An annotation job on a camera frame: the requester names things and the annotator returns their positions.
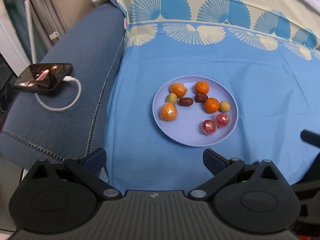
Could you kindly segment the grey curtain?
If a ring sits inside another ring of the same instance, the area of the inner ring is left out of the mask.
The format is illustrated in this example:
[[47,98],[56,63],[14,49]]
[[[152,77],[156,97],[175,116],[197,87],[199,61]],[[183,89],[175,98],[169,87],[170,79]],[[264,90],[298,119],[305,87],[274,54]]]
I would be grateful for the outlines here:
[[55,45],[67,31],[61,12],[54,0],[30,0],[47,40]]

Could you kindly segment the green olive fruit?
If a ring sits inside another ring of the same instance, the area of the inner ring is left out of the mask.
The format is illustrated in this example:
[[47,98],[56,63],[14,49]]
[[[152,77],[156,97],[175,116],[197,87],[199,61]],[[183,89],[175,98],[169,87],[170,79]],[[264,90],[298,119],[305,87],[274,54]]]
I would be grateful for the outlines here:
[[231,106],[227,101],[220,102],[219,111],[221,111],[223,113],[227,113],[228,111],[230,111],[230,109],[231,109]]
[[170,103],[173,103],[175,104],[178,100],[178,97],[175,93],[170,93],[167,98],[166,98],[166,102],[170,102]]

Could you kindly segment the lavender round plate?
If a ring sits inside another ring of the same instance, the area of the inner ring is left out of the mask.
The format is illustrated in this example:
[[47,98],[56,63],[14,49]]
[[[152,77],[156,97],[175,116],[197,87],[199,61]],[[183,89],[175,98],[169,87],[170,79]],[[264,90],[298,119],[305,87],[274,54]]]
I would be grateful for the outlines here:
[[[209,114],[204,107],[194,102],[191,106],[180,106],[176,104],[177,118],[174,121],[161,120],[160,109],[170,92],[170,85],[182,83],[187,88],[186,97],[195,98],[195,83],[204,81],[209,85],[208,96],[218,101],[226,101],[231,109],[227,112],[230,118],[226,127],[218,127],[212,135],[206,135],[202,131],[202,123],[205,120],[214,120],[220,112]],[[180,144],[204,147],[210,146],[225,140],[235,130],[238,122],[238,107],[232,94],[220,83],[202,76],[181,76],[165,83],[155,94],[152,102],[153,118],[159,129],[172,140]]]

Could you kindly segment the dark red date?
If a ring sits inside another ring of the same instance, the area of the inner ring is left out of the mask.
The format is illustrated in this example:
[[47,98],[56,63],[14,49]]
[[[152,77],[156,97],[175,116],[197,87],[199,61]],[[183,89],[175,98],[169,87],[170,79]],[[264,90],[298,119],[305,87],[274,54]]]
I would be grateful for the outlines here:
[[195,96],[195,101],[198,103],[204,103],[208,99],[208,96],[206,94],[198,93]]
[[192,98],[180,98],[178,103],[180,106],[188,107],[193,104],[193,99]]

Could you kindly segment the small orange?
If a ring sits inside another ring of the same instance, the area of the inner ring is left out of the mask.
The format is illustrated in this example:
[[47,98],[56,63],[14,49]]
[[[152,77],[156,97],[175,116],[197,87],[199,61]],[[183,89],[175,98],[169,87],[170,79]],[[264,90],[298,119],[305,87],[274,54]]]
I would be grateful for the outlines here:
[[205,81],[198,81],[195,83],[195,92],[196,94],[204,94],[207,95],[209,92],[209,85]]
[[220,102],[216,98],[208,98],[203,105],[204,110],[210,114],[217,112],[220,108]]

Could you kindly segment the blue cream patterned cloth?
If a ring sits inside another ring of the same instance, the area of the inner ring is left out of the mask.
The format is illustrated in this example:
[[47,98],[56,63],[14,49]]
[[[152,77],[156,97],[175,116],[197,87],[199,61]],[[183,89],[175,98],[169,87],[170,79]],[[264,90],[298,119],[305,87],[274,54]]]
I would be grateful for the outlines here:
[[206,148],[165,135],[155,94],[180,76],[225,87],[235,130],[212,148],[247,163],[272,160],[288,183],[318,151],[300,132],[319,131],[319,0],[116,0],[125,50],[107,107],[109,182],[125,190],[189,191],[211,178]]

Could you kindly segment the white door frame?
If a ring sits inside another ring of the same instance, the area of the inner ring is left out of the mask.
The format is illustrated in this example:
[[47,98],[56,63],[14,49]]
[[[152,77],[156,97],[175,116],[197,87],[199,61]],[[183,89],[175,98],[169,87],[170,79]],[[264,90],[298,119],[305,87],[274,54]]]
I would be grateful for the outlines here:
[[8,18],[1,18],[1,54],[17,76],[30,64]]

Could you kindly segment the black smartphone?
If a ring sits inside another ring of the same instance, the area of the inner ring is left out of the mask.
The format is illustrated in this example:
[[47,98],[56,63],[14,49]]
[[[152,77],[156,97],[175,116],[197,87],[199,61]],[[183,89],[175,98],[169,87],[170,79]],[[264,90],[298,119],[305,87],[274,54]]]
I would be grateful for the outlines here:
[[31,64],[16,79],[13,87],[30,93],[47,94],[71,74],[70,63]]

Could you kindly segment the red fruit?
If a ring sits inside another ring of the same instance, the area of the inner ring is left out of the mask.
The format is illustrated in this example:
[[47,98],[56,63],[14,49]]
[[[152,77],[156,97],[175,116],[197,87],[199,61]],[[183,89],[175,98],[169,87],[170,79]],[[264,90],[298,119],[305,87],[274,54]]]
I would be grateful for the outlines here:
[[212,120],[204,120],[201,128],[202,128],[202,132],[205,135],[211,135],[211,134],[215,133],[215,131],[217,129],[217,124]]
[[214,121],[218,127],[226,127],[230,121],[230,117],[226,113],[220,113],[215,116]]

